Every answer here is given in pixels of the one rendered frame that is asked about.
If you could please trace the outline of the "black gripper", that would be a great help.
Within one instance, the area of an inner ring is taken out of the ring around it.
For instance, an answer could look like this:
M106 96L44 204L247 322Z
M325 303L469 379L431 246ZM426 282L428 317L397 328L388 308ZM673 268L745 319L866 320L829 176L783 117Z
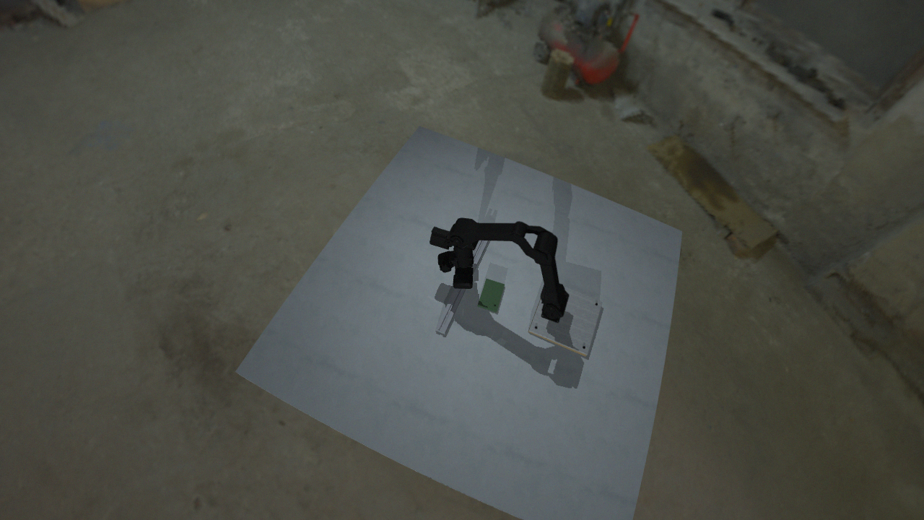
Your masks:
M459 269L455 270L453 275L453 287L456 289L471 289L473 287L473 250L470 256L460 257L453 254L453 260L458 260Z

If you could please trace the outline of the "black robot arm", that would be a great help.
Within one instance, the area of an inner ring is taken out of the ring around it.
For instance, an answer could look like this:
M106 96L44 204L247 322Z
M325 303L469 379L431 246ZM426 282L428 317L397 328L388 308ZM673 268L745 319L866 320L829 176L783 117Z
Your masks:
M526 233L538 235L533 249L524 239ZM459 269L458 260L453 260L453 254L456 253L456 256L460 257L470 256L478 241L514 241L536 264L540 264L544 276L544 289L541 292L544 312L541 317L558 323L560 317L564 316L569 294L558 280L555 262L557 235L541 226L528 226L521 221L479 223L468 218L458 218L450 231L434 227L430 234L431 246L443 249L453 246L453 251L443 251L438 256L438 264L443 273L451 271L453 267Z

